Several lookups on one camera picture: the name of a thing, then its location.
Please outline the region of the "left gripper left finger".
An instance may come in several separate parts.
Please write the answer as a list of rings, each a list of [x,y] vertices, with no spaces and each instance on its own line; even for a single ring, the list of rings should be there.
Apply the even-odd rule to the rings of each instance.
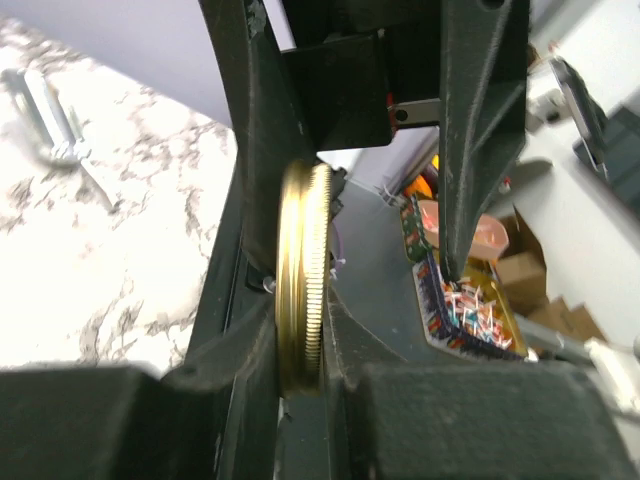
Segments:
[[[269,479],[279,393],[268,296],[157,378],[132,365],[1,376],[5,479]]]

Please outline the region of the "gold rimmed jar lid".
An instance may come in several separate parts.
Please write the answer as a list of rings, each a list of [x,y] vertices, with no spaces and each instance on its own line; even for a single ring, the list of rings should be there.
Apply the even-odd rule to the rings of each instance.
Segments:
[[[274,293],[280,388],[287,397],[320,385],[329,270],[331,168],[293,162],[279,207]]]

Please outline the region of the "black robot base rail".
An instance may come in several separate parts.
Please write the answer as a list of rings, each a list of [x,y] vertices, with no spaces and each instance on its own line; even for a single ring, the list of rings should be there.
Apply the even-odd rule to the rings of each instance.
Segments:
[[[239,170],[235,168],[200,296],[186,361],[193,359],[199,348],[222,335],[229,326],[241,258],[242,206],[242,180]]]

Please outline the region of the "silver metal scoop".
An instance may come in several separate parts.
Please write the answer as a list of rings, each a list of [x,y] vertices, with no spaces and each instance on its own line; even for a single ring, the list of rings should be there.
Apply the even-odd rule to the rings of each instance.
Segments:
[[[93,153],[74,107],[48,78],[34,69],[1,72],[12,103],[38,160],[58,169],[80,169],[98,190],[108,212],[121,204],[109,182],[91,163]]]

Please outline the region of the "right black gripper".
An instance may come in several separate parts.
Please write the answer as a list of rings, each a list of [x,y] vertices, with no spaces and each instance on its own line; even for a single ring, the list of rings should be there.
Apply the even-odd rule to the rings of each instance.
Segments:
[[[283,175],[315,161],[313,144],[385,146],[439,117],[440,266],[460,277],[525,143],[528,2],[284,1],[294,46],[283,55],[262,1],[200,7],[237,141],[253,266],[276,266]]]

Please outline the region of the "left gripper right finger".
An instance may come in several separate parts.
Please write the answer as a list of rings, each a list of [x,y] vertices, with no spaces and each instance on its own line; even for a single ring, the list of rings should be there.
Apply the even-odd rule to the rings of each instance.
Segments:
[[[324,363],[335,479],[635,475],[603,397],[567,363],[409,363],[335,293]]]

